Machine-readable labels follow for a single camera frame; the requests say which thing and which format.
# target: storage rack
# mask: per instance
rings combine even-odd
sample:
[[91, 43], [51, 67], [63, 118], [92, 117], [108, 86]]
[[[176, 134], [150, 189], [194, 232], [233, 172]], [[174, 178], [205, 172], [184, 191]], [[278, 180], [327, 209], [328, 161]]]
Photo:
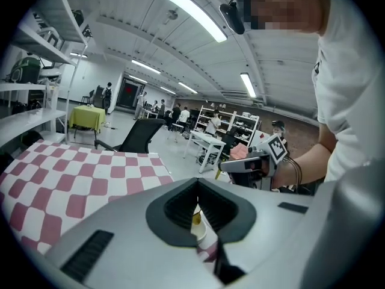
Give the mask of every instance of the storage rack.
[[[209, 117], [208, 114], [212, 114], [213, 112], [214, 112], [214, 109], [205, 108], [202, 106], [200, 109], [199, 117], [198, 117], [198, 120], [197, 120], [197, 123], [195, 125], [194, 130], [197, 131], [197, 128], [204, 128], [205, 129], [208, 125], [209, 119], [211, 119], [211, 117]], [[225, 134], [227, 131], [230, 131], [233, 127], [238, 127], [238, 128], [243, 129], [243, 127], [235, 125], [235, 122], [238, 120], [243, 120], [243, 121], [246, 121], [248, 123], [252, 123], [253, 124], [252, 129], [246, 128], [244, 130], [245, 132], [251, 133], [250, 137], [247, 140], [242, 138], [242, 137], [235, 137], [240, 142], [242, 142], [244, 145], [250, 146], [251, 141], [252, 141], [253, 136], [254, 136], [254, 133], [255, 133], [255, 130], [257, 129], [257, 126], [259, 124], [259, 117], [254, 120], [254, 119], [251, 119], [248, 117], [240, 116], [236, 113], [236, 111], [234, 111], [233, 113], [227, 113], [225, 111], [220, 111], [218, 117], [221, 119], [221, 126], [217, 129], [216, 134], [218, 134], [219, 136], [221, 134]], [[228, 122], [225, 122], [223, 120], [225, 117], [228, 118], [228, 120], [229, 120]]]
[[[0, 92], [9, 91], [9, 93], [11, 93], [12, 91], [21, 90], [43, 90], [45, 92], [46, 103], [45, 108], [13, 114], [0, 119], [0, 129], [9, 130], [0, 133], [0, 147], [18, 135], [46, 122], [51, 122], [50, 131], [43, 131], [40, 133], [45, 140], [61, 142], [67, 138], [66, 122], [69, 107], [69, 93], [81, 57], [88, 46], [87, 41], [84, 39], [84, 36], [73, 17], [68, 0], [38, 0], [32, 9], [38, 13], [49, 26], [54, 27], [58, 31], [60, 37], [64, 40], [62, 47], [64, 48], [64, 51], [65, 49], [71, 48], [70, 42], [83, 43], [84, 48], [82, 54], [75, 62], [69, 57], [69, 52], [67, 52], [67, 55], [65, 52], [53, 47], [25, 23], [21, 22], [19, 24], [11, 41], [12, 45], [27, 52], [32, 52], [53, 63], [69, 64], [75, 68], [67, 91], [66, 111], [56, 110], [59, 87], [40, 84], [0, 82]], [[55, 119], [60, 117], [65, 117], [64, 123], [60, 121], [64, 126], [64, 134], [56, 133]]]

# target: ceiling light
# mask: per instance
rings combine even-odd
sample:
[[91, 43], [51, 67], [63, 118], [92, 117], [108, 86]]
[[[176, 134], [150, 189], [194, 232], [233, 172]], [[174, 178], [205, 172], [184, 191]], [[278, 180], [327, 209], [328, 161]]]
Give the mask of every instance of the ceiling light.
[[253, 85], [251, 84], [251, 80], [250, 80], [248, 73], [241, 73], [241, 78], [243, 80], [243, 83], [246, 86], [246, 89], [248, 91], [248, 95], [250, 95], [251, 98], [256, 98], [257, 96], [255, 94]]
[[193, 90], [193, 89], [190, 88], [190, 87], [187, 87], [187, 85], [182, 84], [181, 82], [179, 82], [178, 84], [180, 84], [182, 87], [185, 87], [186, 89], [190, 90], [191, 92], [193, 92], [193, 93], [195, 93], [195, 94], [198, 94], [198, 92], [196, 92], [195, 90]]
[[202, 10], [193, 0], [170, 0], [178, 7], [185, 10], [191, 17], [202, 25], [204, 29], [210, 33], [213, 38], [221, 43], [227, 40], [227, 36], [222, 32], [221, 28]]
[[167, 92], [170, 92], [170, 93], [172, 93], [172, 94], [176, 94], [175, 92], [172, 92], [172, 91], [170, 91], [169, 89], [166, 89], [166, 88], [163, 88], [163, 87], [161, 87], [161, 89], [163, 89], [163, 90], [165, 90], [165, 91], [167, 91]]
[[147, 81], [145, 81], [145, 80], [143, 80], [143, 79], [140, 79], [140, 78], [138, 78], [138, 77], [135, 77], [135, 76], [132, 76], [132, 75], [128, 75], [128, 77], [131, 77], [131, 78], [133, 78], [133, 79], [136, 79], [137, 81], [141, 81], [141, 82], [147, 84]]
[[71, 52], [70, 55], [74, 55], [76, 57], [80, 57], [81, 56], [81, 54], [77, 54], [75, 52]]
[[143, 64], [143, 63], [140, 63], [140, 62], [138, 62], [138, 61], [132, 60], [132, 63], [135, 63], [136, 65], [139, 65], [139, 66], [141, 66], [141, 67], [146, 68], [147, 70], [152, 70], [153, 72], [155, 72], [155, 73], [157, 73], [157, 74], [160, 74], [160, 71], [158, 71], [158, 70], [156, 70], [156, 69], [153, 69], [152, 67], [149, 67], [149, 66], [147, 66], [147, 65], [145, 65], [145, 64]]

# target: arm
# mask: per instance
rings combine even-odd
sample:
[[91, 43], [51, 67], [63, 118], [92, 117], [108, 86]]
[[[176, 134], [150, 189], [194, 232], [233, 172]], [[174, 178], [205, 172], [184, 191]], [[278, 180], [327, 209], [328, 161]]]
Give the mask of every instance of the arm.
[[[325, 124], [319, 124], [318, 143], [295, 159], [302, 170], [302, 184], [316, 181], [326, 175], [327, 163], [336, 147], [336, 137]], [[295, 169], [290, 163], [280, 163], [273, 178], [273, 188], [297, 183]]]

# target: ceiling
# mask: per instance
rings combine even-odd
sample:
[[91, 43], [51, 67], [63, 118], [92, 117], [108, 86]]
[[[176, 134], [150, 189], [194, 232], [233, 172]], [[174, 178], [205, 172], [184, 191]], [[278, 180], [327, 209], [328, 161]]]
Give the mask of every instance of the ceiling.
[[[133, 76], [182, 98], [225, 101], [221, 91], [247, 92], [239, 75], [247, 72], [257, 91], [251, 104], [314, 117], [311, 71], [318, 53], [317, 35], [258, 30], [239, 36], [218, 10], [229, 0], [194, 1], [223, 27], [228, 36], [225, 42], [217, 43], [168, 0], [69, 0], [72, 9], [83, 11], [93, 34], [94, 42], [87, 51], [127, 59], [126, 71]], [[176, 11], [177, 19], [168, 18], [169, 10]], [[131, 63], [133, 58], [162, 73], [136, 66]]]

